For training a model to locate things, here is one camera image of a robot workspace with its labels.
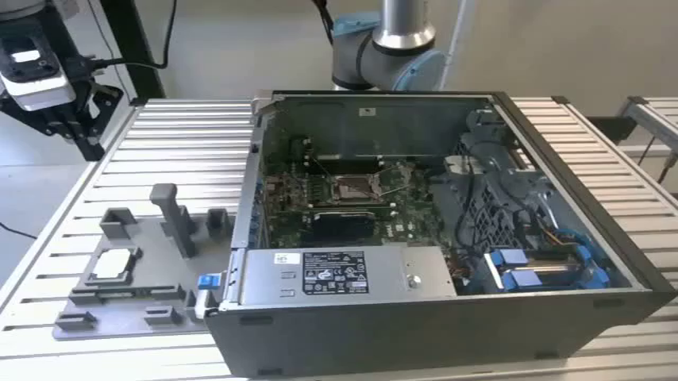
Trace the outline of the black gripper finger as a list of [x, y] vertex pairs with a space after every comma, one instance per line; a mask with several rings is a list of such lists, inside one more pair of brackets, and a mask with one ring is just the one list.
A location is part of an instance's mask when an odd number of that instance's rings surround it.
[[90, 81], [86, 92], [78, 93], [75, 109], [75, 145], [87, 161], [99, 161], [106, 149], [100, 138], [120, 104], [120, 88]]
[[60, 135], [67, 140], [78, 137], [74, 125], [78, 124], [70, 103], [40, 110], [24, 110], [9, 97], [1, 99], [1, 112], [24, 123], [45, 136]]

